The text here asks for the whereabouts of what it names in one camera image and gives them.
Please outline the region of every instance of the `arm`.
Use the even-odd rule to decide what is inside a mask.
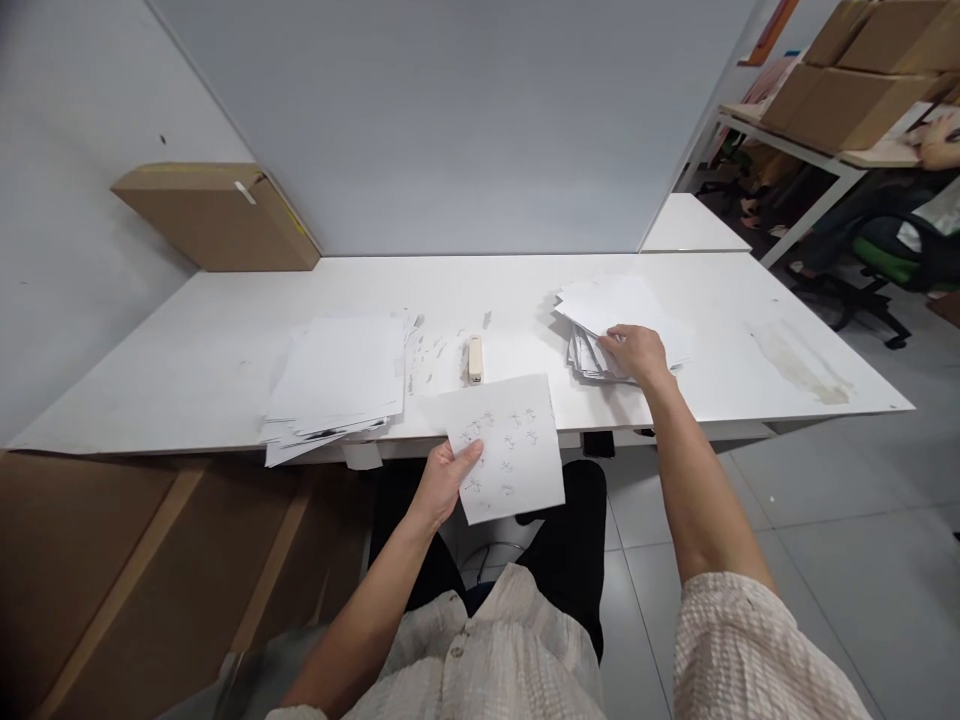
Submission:
[[[919,151],[920,164],[924,170],[960,167],[960,143],[947,142],[953,125],[952,115],[941,115],[930,123]]]
[[[653,415],[680,582],[705,572],[729,571],[776,592],[723,466],[667,368],[660,336],[634,325],[617,325],[609,334],[612,337],[601,338],[600,344],[639,383]]]
[[[449,442],[430,452],[410,509],[307,657],[281,707],[310,705],[335,720],[376,682],[434,533],[453,512],[460,482],[482,451],[477,440],[459,458]]]

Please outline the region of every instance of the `stain on desk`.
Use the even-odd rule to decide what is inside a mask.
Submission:
[[[784,380],[798,390],[811,393],[824,405],[850,402],[853,384],[841,377],[789,322],[744,325],[760,352]]]

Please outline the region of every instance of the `brown cardboard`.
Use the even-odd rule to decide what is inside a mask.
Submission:
[[[800,110],[803,101],[820,81],[820,68],[800,63],[795,65],[783,87],[777,92],[760,118],[760,124],[774,132],[784,132]]]
[[[369,506],[370,499],[356,473],[342,465],[304,471],[231,652],[259,648],[290,628],[310,623],[318,605],[326,605],[330,617],[324,620],[340,611],[359,583],[370,528],[369,515],[358,517],[354,506]],[[352,551],[355,538],[360,539],[359,553]],[[343,588],[346,597],[339,590],[325,592],[334,587]]]
[[[824,68],[784,134],[829,153],[867,150],[934,82],[933,77]]]
[[[143,165],[110,189],[204,270],[311,270],[320,259],[255,164]]]
[[[879,3],[837,65],[888,74],[960,70],[960,2]]]
[[[239,464],[181,471],[35,720],[149,720],[213,682],[293,490]]]
[[[0,454],[0,692],[11,717],[50,691],[175,477]]]
[[[924,102],[951,103],[960,90],[960,73],[944,73],[939,76],[923,96]]]
[[[875,2],[841,0],[813,44],[804,53],[803,61],[817,67],[836,64],[863,29],[876,7]]]
[[[960,291],[931,300],[927,303],[927,307],[951,325],[960,328]]]

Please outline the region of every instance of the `black pants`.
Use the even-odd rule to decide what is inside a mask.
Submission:
[[[422,458],[395,460],[377,471],[370,564],[410,506],[425,463]],[[577,460],[564,465],[563,486],[566,505],[520,516],[523,522],[534,519],[544,522],[517,564],[530,570],[537,589],[554,607],[583,626],[600,660],[603,656],[600,596],[607,519],[606,479],[596,463]],[[466,598],[457,564],[443,538],[436,535],[410,593],[407,612],[449,590],[456,590],[461,598]]]
[[[800,243],[798,256],[803,267],[815,273],[826,272],[853,245],[854,238],[848,230],[867,213],[884,209],[912,212],[933,197],[930,190],[891,185],[841,202],[817,220],[810,235]],[[891,255],[919,260],[919,254],[897,239],[902,226],[903,222],[896,218],[875,218],[860,228],[860,236]]]

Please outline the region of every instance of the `green chair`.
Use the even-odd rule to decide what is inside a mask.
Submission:
[[[892,217],[912,225],[920,236],[920,253],[916,259],[905,259],[881,250],[860,236],[860,229],[879,217]],[[858,218],[848,228],[853,236],[853,254],[864,264],[860,274],[873,278],[863,288],[855,287],[840,278],[823,274],[813,280],[802,279],[791,288],[797,295],[839,300],[843,306],[840,319],[831,324],[833,330],[845,328],[861,310],[870,313],[890,327],[896,335],[884,343],[891,350],[906,347],[911,332],[897,320],[889,309],[890,298],[878,291],[893,283],[908,291],[927,293],[931,290],[960,289],[960,231],[943,235],[933,225],[909,212],[877,211]]]
[[[714,169],[720,165],[733,165],[737,169],[736,177],[732,180],[707,180],[693,194],[694,197],[700,198],[704,195],[721,193],[726,200],[720,210],[720,213],[724,216],[733,211],[733,207],[738,200],[750,197],[750,192],[744,188],[743,182],[750,177],[750,167],[753,165],[753,159],[740,149],[746,139],[747,136],[743,133],[731,130],[727,133],[726,139],[709,166],[710,169]]]

